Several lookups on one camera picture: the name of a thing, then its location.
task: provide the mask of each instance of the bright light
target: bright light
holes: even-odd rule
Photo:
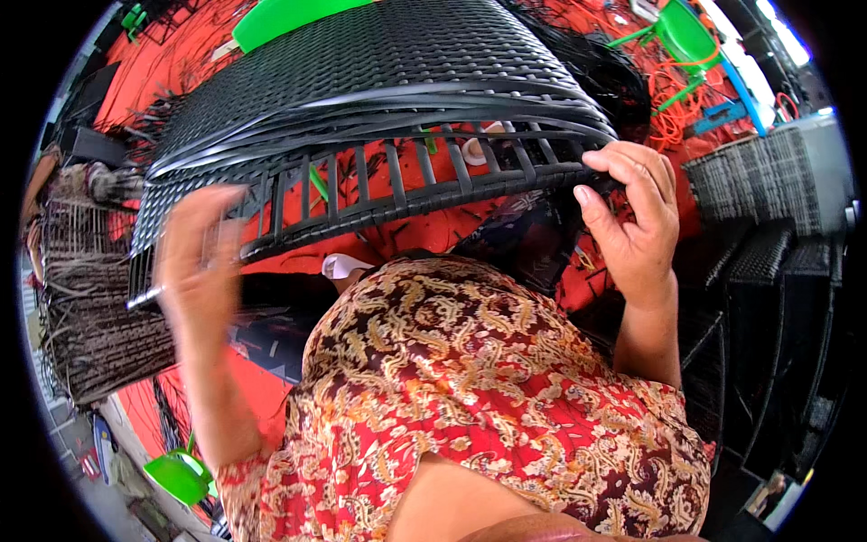
[[[771,3],[768,0],[756,0],[756,7],[771,21],[771,26],[777,32],[777,36],[779,36],[783,47],[786,48],[786,52],[792,58],[792,62],[799,67],[807,64],[810,61],[810,53],[801,45],[798,38],[789,30],[789,27],[777,18],[777,12]]]

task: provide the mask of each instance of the forearm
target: forearm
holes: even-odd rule
[[[231,376],[225,352],[221,349],[179,352],[179,357],[192,428],[205,464],[213,469],[259,451],[262,435]]]
[[[677,279],[672,272],[659,290],[657,303],[623,312],[614,348],[614,370],[655,382],[681,386],[677,346]]]

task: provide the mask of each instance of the paisley shirt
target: paisley shirt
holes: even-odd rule
[[[398,259],[316,326],[281,449],[215,471],[235,540],[382,540],[425,453],[540,510],[697,533],[710,467],[674,388],[615,373],[553,300],[487,264]]]

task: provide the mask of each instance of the fingernail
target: fingernail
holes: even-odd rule
[[[587,202],[590,201],[590,196],[587,193],[587,186],[584,186],[584,185],[576,186],[574,192],[575,192],[575,199],[578,200],[578,203],[580,203],[581,206],[587,205]]]

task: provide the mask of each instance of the hand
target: hand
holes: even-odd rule
[[[680,227],[675,170],[666,156],[627,141],[588,151],[582,160],[626,185],[635,224],[618,224],[599,194],[588,186],[576,186],[575,198],[627,303],[636,309],[655,310],[670,299],[677,284],[671,270]]]
[[[220,356],[226,330],[238,306],[240,228],[220,223],[243,186],[208,186],[183,198],[169,214],[160,240],[155,277],[159,302],[181,360]],[[205,237],[219,227],[210,261],[202,260]]]

